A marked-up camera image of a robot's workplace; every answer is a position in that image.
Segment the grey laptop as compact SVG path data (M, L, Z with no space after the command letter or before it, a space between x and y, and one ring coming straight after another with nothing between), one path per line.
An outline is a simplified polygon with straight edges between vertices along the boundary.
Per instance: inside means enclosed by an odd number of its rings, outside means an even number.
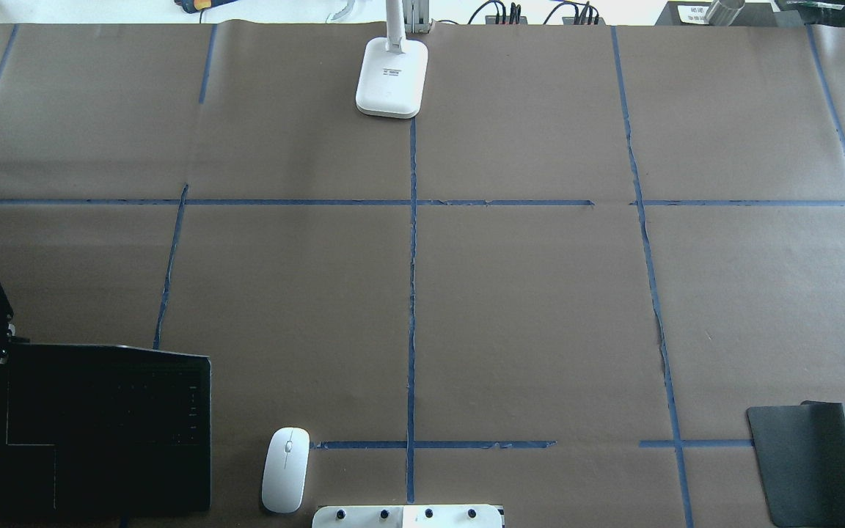
M0 507L17 516L211 507L211 359L14 345L0 377Z

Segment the dark grey mouse pad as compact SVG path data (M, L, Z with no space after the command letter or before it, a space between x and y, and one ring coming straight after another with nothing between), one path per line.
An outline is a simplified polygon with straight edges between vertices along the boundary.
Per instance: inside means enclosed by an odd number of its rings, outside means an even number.
M845 527L843 404L754 406L747 421L772 524Z

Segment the white desk lamp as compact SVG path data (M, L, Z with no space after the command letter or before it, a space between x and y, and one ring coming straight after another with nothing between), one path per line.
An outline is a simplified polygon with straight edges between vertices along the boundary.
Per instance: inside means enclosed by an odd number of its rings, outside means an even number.
M413 118L420 111L429 50L408 37L406 4L387 1L386 36L366 44L355 96L365 116Z

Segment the navy space pattern pouch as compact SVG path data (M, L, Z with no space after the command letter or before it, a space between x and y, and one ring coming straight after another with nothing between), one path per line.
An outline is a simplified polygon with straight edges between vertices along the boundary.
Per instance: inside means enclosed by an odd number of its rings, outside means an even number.
M235 0L175 0L174 3L181 7L185 13L195 14L234 2Z

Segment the black orange power strip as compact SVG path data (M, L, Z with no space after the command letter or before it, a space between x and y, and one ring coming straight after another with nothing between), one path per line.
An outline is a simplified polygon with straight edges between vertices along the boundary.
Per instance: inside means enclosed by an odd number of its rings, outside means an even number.
M467 26L603 26L590 1L480 1L465 20Z

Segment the metal cup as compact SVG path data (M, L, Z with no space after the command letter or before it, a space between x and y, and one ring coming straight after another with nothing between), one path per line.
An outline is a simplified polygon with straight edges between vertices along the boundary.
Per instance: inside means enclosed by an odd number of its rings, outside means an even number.
M731 26L745 3L745 0L713 0L705 11L704 20L708 26Z

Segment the white wireless mouse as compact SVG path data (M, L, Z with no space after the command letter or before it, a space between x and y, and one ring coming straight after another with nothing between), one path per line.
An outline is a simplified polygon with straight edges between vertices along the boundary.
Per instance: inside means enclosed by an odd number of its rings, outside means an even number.
M302 428L276 430L268 443L261 482L262 506L274 514L301 508L310 455L310 435Z

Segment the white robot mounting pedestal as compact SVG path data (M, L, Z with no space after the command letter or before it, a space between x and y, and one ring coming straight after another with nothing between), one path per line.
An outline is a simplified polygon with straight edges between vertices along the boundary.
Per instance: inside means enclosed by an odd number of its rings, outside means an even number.
M312 527L504 527L502 507L490 504L342 505L320 507Z

